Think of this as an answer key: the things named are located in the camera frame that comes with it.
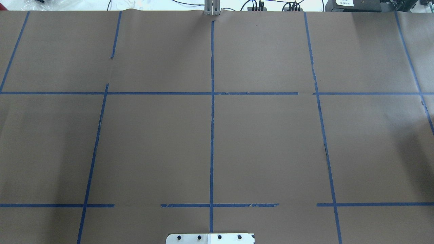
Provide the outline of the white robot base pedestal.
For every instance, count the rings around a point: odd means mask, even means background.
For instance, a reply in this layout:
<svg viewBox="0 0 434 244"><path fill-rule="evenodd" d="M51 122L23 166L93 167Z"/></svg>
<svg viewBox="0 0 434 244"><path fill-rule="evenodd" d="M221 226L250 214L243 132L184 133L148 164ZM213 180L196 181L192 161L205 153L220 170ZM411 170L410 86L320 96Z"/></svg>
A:
<svg viewBox="0 0 434 244"><path fill-rule="evenodd" d="M253 233L174 233L166 244L254 244Z"/></svg>

